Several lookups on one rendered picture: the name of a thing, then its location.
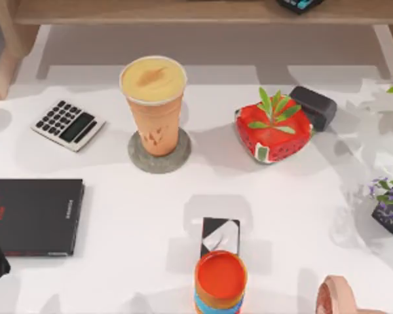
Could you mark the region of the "grey round coaster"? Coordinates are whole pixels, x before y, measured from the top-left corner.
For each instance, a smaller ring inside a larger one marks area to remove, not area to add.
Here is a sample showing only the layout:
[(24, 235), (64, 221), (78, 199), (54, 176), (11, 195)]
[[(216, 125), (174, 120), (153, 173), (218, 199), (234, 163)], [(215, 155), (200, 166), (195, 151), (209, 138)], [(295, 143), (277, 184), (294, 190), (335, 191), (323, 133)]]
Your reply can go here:
[(128, 155), (137, 168), (147, 173), (163, 174), (182, 167), (191, 155), (191, 147), (188, 133), (179, 128), (176, 148), (165, 156), (153, 156), (144, 149), (140, 135), (135, 131), (128, 142)]

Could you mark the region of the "orange milk tea cup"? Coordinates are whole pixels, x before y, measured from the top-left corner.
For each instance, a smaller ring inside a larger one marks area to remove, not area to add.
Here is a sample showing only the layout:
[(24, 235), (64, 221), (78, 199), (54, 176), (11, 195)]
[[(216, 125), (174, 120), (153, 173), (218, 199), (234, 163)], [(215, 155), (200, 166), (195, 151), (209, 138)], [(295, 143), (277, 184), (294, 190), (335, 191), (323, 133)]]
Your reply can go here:
[(166, 56), (144, 56), (121, 71), (119, 88), (149, 154), (165, 156), (176, 148), (186, 85), (182, 64)]

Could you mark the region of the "red watermelon plant pot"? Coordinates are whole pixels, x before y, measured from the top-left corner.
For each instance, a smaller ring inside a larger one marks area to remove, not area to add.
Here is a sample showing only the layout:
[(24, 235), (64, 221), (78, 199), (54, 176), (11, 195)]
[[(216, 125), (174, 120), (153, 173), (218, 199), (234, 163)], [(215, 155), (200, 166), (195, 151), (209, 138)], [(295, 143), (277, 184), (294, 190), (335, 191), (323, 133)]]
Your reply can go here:
[(273, 164), (299, 152), (310, 141), (313, 125), (289, 95), (269, 96), (259, 88), (259, 97), (234, 112), (234, 123), (247, 151), (258, 162)]

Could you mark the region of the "black rounded box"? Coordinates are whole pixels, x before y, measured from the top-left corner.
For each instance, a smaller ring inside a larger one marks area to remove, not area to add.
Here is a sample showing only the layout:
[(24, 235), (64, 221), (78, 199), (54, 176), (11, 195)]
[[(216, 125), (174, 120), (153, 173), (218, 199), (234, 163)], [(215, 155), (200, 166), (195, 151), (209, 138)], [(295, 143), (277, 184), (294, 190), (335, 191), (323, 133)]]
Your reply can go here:
[(325, 131), (337, 112), (334, 100), (303, 86), (296, 86), (290, 97), (300, 104), (316, 131)]

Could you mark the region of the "silver calculator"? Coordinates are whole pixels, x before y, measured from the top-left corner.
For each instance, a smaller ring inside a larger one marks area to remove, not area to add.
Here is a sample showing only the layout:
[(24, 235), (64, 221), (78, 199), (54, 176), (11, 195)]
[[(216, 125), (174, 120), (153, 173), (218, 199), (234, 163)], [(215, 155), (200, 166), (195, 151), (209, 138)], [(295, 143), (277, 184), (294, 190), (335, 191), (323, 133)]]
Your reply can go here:
[(103, 128), (105, 120), (70, 101), (55, 101), (30, 126), (31, 130), (71, 152), (82, 150)]

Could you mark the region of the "wooden shelf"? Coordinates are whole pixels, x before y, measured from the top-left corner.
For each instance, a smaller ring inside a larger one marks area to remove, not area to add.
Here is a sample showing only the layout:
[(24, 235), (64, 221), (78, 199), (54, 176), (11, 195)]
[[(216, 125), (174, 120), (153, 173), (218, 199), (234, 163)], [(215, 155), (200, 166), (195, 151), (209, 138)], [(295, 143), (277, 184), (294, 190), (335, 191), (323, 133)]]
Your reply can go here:
[(79, 71), (63, 84), (100, 84), (140, 56), (184, 63), (197, 84), (334, 82), (350, 68), (383, 61), (375, 26), (393, 38), (393, 0), (322, 0), (298, 15), (277, 0), (0, 0), (9, 52), (24, 59), (49, 27), (36, 77), (53, 67)]

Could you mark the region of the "black book red lettering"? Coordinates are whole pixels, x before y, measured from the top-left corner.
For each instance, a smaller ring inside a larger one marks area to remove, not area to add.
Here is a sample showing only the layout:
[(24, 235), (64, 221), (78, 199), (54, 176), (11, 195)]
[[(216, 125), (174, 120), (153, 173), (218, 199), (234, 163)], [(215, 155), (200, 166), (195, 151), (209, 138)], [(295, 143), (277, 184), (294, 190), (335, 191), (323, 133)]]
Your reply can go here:
[(6, 256), (71, 256), (81, 179), (0, 179), (0, 247)]

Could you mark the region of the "black and cyan device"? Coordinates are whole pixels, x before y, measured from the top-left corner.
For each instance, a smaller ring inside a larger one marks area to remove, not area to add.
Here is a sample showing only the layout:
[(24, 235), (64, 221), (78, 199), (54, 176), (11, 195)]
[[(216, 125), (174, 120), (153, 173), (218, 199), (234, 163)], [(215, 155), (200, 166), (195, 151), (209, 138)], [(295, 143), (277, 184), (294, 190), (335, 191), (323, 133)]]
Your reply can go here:
[(303, 14), (322, 4), (324, 0), (276, 0), (276, 2), (296, 14)]

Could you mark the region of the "purple flower black pot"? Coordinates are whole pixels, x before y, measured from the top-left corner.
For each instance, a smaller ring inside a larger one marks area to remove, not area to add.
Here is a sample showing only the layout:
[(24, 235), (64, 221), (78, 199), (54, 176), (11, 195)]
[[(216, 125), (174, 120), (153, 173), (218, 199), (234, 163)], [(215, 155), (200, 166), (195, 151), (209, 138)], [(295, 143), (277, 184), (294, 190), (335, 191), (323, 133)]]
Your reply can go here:
[(369, 195), (377, 201), (371, 216), (393, 235), (393, 179), (379, 177), (372, 180)]

